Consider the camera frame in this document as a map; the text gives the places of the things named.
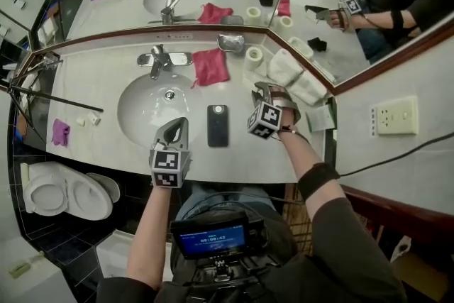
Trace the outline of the white sink basin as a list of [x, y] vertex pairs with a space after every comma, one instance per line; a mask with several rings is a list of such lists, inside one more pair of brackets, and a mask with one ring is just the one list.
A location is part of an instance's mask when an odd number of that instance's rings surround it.
[[117, 119], [125, 136], [136, 145], [149, 149], [159, 127], [185, 117], [189, 122], [189, 146], [206, 133], [206, 110], [215, 104], [208, 91], [193, 87], [193, 81], [172, 72], [157, 80], [143, 75], [133, 80], [118, 100]]

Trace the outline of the person's dark shirt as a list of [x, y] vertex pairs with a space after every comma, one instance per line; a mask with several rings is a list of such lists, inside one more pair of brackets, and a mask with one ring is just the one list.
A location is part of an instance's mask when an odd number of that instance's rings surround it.
[[96, 303], [406, 303], [389, 261], [355, 215], [349, 201], [337, 198], [322, 206], [312, 222], [313, 253], [297, 252], [284, 219], [271, 207], [249, 203], [269, 229], [267, 253], [274, 264], [260, 262], [232, 287], [220, 287], [196, 271], [172, 247], [173, 278], [155, 290], [129, 277], [104, 278]]

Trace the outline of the long black tray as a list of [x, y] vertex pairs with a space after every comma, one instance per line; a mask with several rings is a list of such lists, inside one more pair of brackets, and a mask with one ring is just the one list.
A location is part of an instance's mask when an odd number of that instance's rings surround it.
[[325, 130], [325, 145], [324, 145], [324, 161], [333, 167], [336, 166], [336, 153], [337, 153], [337, 103], [334, 97], [329, 97], [326, 101], [331, 118], [333, 120], [333, 127]]

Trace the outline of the black tripod stand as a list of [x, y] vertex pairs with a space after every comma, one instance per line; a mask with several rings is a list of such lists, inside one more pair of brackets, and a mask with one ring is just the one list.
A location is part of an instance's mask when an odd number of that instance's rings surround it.
[[34, 73], [36, 73], [36, 77], [34, 78], [34, 80], [37, 80], [43, 71], [47, 71], [47, 70], [44, 70], [42, 67], [39, 67], [36, 64], [36, 65], [32, 66], [32, 68], [30, 70], [25, 71], [23, 74], [17, 74], [16, 76], [13, 76], [10, 80], [0, 78], [0, 91], [4, 91], [10, 96], [13, 104], [16, 106], [19, 113], [21, 113], [24, 116], [27, 124], [31, 127], [33, 132], [37, 135], [37, 137], [39, 137], [39, 139], [44, 144], [46, 144], [47, 141], [44, 139], [44, 137], [42, 137], [42, 135], [39, 133], [38, 129], [35, 127], [31, 113], [29, 111], [25, 111], [25, 109], [21, 106], [21, 102], [18, 99], [18, 96], [20, 94], [26, 95], [26, 104], [27, 104], [28, 108], [30, 108], [29, 99], [31, 97], [35, 97], [38, 99], [47, 99], [49, 101], [56, 101], [56, 102], [59, 102], [62, 104], [75, 106], [78, 108], [86, 109], [88, 111], [95, 111], [97, 113], [104, 112], [104, 110], [102, 108], [98, 108], [98, 107], [91, 106], [88, 104], [82, 104], [82, 103], [75, 102], [75, 101], [68, 100], [68, 99], [63, 99], [61, 97], [55, 97], [51, 94], [46, 94], [42, 91], [34, 91], [33, 83], [31, 83], [31, 85], [29, 87], [22, 87], [22, 86], [18, 85], [19, 81], [21, 81], [22, 79], [25, 79], [28, 75], [32, 75]]

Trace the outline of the black smartphone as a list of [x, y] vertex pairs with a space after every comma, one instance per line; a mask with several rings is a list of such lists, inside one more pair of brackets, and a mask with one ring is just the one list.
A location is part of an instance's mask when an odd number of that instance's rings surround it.
[[207, 143], [210, 148], [226, 148], [229, 142], [228, 107], [207, 106]]

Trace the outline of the person's right forearm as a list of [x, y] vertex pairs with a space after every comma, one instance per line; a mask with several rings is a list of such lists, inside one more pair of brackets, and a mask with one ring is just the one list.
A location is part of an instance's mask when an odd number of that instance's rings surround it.
[[[298, 181], [303, 177], [309, 178], [309, 172], [322, 162], [309, 142], [297, 133], [280, 131], [278, 133], [289, 158], [292, 162]], [[337, 180], [329, 180], [315, 190], [309, 197], [305, 197], [306, 207], [311, 214], [315, 214], [324, 204], [337, 198], [345, 198], [345, 194]]]

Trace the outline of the metal soap dish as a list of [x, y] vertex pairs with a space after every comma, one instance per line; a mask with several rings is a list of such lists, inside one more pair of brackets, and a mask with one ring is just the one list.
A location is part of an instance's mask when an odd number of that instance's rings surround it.
[[242, 34], [220, 33], [217, 37], [218, 48], [226, 53], [241, 53], [245, 47], [245, 37]]

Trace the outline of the black armband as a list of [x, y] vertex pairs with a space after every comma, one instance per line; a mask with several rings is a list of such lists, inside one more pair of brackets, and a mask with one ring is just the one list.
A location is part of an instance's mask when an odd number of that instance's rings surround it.
[[302, 175], [298, 180], [298, 188], [303, 201], [305, 202], [318, 189], [331, 180], [338, 180], [341, 176], [328, 163], [319, 162]]

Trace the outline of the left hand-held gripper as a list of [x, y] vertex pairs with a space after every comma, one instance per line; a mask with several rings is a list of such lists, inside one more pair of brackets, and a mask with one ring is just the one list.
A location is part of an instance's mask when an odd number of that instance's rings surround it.
[[181, 188], [191, 162], [189, 121], [179, 117], [161, 126], [150, 150], [149, 165], [154, 187]]

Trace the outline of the toilet paper roll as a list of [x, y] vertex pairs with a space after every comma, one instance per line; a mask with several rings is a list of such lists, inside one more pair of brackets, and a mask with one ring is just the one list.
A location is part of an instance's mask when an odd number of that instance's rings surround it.
[[252, 72], [261, 66], [264, 56], [260, 48], [252, 46], [249, 47], [245, 52], [245, 59], [243, 68], [246, 71]]

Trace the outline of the chrome faucet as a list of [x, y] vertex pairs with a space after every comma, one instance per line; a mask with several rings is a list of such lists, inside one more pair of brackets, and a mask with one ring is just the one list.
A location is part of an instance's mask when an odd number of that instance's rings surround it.
[[190, 66], [193, 59], [191, 53], [167, 52], [163, 45], [155, 45], [149, 53], [139, 55], [136, 63], [139, 67], [149, 67], [150, 78], [157, 80], [163, 70]]

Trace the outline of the white toilet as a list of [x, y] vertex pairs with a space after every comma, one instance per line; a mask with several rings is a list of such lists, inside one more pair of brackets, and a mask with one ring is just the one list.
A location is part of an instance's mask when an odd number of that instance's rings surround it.
[[29, 165], [30, 181], [22, 185], [26, 212], [51, 217], [62, 213], [88, 221], [108, 218], [121, 196], [110, 177], [81, 173], [59, 162]]

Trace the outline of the red cloth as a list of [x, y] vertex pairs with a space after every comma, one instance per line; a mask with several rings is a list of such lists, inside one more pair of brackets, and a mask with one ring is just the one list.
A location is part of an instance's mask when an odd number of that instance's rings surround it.
[[195, 86], [207, 87], [230, 80], [226, 54], [219, 48], [195, 52], [192, 60], [196, 74], [192, 89]]

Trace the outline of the orange blue bag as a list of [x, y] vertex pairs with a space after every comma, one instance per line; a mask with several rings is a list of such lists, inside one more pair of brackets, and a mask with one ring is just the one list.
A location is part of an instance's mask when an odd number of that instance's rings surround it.
[[16, 141], [23, 143], [28, 132], [28, 124], [21, 113], [18, 113], [15, 121], [14, 138]]

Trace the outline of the white wall power socket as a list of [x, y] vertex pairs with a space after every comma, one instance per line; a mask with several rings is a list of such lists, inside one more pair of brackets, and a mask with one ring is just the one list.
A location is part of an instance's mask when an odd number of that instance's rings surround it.
[[370, 134], [376, 136], [413, 136], [419, 132], [418, 99], [408, 96], [372, 105]]

